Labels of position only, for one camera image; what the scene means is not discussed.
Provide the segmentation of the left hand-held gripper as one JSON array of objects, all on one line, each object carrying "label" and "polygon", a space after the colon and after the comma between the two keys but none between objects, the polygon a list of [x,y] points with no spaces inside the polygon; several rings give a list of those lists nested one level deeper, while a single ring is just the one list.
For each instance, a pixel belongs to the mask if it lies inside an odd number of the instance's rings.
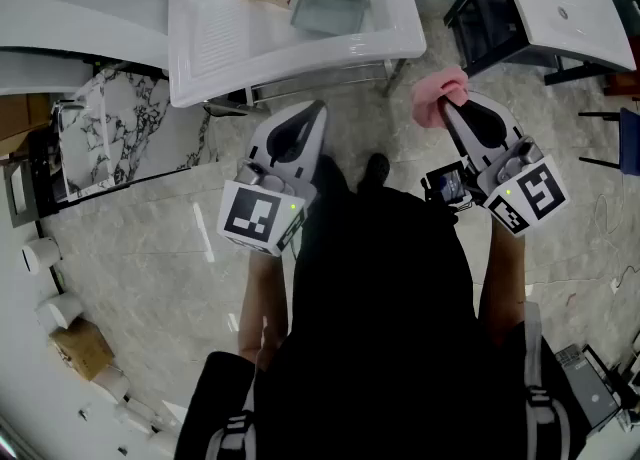
[{"label": "left hand-held gripper", "polygon": [[326,103],[310,100],[286,107],[258,126],[247,148],[251,161],[243,161],[236,178],[225,182],[218,234],[264,254],[283,253],[317,197],[310,182],[327,119]]}]

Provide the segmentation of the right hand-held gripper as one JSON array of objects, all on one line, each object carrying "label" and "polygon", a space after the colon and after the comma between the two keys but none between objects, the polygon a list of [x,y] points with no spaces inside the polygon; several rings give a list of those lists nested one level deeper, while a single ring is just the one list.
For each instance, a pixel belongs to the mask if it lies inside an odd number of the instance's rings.
[{"label": "right hand-held gripper", "polygon": [[505,105],[470,91],[461,106],[445,99],[441,111],[454,144],[476,171],[475,203],[513,236],[540,226],[569,203],[554,159],[532,137],[521,137],[523,129]]}]

